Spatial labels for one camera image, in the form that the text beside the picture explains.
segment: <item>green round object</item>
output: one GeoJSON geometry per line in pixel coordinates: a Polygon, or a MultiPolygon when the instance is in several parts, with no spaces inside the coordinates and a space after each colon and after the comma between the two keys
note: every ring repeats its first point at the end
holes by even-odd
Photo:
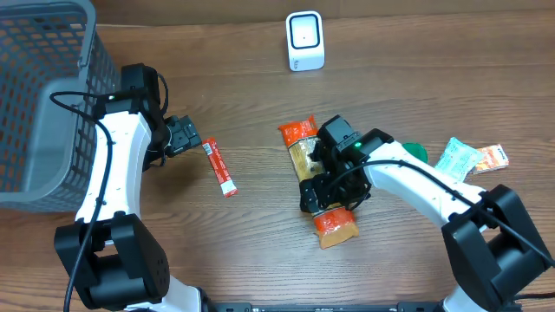
{"type": "Polygon", "coordinates": [[[404,143],[402,145],[408,153],[415,156],[417,159],[424,163],[428,163],[428,152],[426,152],[426,148],[422,144],[418,143],[404,143]]]}

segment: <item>white square device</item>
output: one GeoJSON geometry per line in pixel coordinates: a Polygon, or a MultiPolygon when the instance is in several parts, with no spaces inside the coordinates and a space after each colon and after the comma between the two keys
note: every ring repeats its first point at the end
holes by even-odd
{"type": "Polygon", "coordinates": [[[322,17],[316,11],[291,13],[285,20],[289,67],[292,71],[320,69],[325,62],[322,17]]]}

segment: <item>plastic basket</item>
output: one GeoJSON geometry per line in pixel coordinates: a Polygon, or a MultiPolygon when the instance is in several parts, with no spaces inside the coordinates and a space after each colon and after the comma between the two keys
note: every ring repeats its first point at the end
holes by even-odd
{"type": "MultiPolygon", "coordinates": [[[[0,2],[0,206],[76,211],[88,188],[95,125],[56,106],[55,91],[105,94],[120,73],[87,0],[0,2]]],[[[90,114],[94,99],[61,96],[90,114]]]]}

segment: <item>wooden table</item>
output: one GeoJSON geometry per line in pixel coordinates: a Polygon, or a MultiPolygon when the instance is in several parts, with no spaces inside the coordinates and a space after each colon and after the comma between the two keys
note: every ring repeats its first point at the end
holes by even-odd
{"type": "MultiPolygon", "coordinates": [[[[310,114],[420,142],[432,164],[453,136],[501,143],[509,168],[467,182],[514,188],[555,252],[555,11],[329,20],[325,68],[297,74],[284,23],[100,33],[118,65],[144,62],[166,77],[169,113],[216,137],[239,188],[222,196],[201,148],[143,176],[143,220],[172,274],[215,301],[383,304],[453,288],[439,230],[386,192],[357,210],[359,238],[319,249],[278,131],[310,114]]],[[[73,217],[0,212],[1,310],[61,310],[68,277],[53,237],[73,217]]],[[[526,292],[553,291],[554,272],[526,292]]],[[[76,294],[72,308],[84,310],[76,294]]]]}

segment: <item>chip bag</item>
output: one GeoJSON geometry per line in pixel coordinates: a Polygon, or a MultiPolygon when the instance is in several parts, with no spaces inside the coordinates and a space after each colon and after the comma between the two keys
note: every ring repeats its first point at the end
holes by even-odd
{"type": "MultiPolygon", "coordinates": [[[[299,182],[325,173],[322,162],[313,161],[310,157],[314,146],[320,140],[317,137],[318,127],[313,115],[308,120],[293,121],[279,126],[279,130],[284,136],[299,182]]],[[[330,205],[325,211],[312,214],[312,218],[322,249],[340,244],[351,237],[358,237],[359,230],[354,213],[347,211],[339,203],[330,205]]]]}

